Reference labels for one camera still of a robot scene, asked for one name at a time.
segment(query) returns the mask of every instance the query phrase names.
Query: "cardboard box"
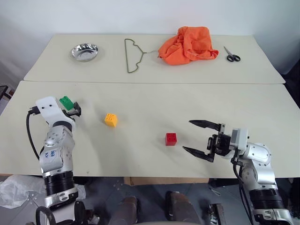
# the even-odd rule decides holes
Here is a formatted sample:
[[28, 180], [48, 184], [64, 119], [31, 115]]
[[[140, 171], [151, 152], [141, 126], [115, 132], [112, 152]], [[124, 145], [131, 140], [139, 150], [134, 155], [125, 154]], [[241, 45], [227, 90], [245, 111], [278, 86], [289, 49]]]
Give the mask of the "cardboard box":
[[178, 177], [124, 177], [124, 184], [150, 185], [150, 184], [189, 184], [208, 183], [209, 178], [178, 178]]

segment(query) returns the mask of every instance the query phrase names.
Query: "white wall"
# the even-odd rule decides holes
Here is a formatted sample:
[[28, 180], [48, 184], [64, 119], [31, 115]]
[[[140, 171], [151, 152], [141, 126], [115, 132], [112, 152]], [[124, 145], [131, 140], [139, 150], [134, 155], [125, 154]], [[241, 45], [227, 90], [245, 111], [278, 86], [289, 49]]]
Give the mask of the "white wall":
[[299, 20], [300, 0], [0, 0], [0, 77], [23, 79], [55, 33], [173, 34], [181, 26], [254, 34], [286, 73], [300, 57]]

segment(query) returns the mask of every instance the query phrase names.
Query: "metal bowl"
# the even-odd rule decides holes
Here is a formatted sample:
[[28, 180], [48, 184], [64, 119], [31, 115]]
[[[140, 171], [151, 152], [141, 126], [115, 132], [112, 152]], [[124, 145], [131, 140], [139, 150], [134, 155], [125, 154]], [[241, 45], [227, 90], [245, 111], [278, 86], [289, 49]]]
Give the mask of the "metal bowl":
[[98, 48], [96, 45], [91, 43], [83, 43], [75, 46], [71, 55], [77, 61], [87, 62], [92, 60], [98, 54]]

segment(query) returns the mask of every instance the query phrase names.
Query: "scissors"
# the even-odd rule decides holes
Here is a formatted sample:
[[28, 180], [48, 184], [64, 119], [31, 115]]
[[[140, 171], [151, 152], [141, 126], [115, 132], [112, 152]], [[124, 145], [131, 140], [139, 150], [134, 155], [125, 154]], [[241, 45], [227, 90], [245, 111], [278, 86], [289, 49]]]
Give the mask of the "scissors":
[[239, 62], [240, 61], [240, 57], [238, 55], [232, 55], [230, 51], [228, 51], [228, 49], [224, 46], [226, 52], [228, 53], [227, 55], [227, 60], [230, 62], [236, 61]]

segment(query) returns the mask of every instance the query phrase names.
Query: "orange towel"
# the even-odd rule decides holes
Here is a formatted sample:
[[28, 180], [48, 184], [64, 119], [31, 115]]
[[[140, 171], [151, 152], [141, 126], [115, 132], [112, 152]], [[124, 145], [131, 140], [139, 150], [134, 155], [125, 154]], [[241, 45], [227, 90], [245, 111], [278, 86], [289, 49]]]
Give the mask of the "orange towel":
[[214, 60], [219, 51], [212, 49], [207, 27], [181, 27], [176, 36], [160, 47], [158, 53], [166, 63], [180, 65], [196, 60]]

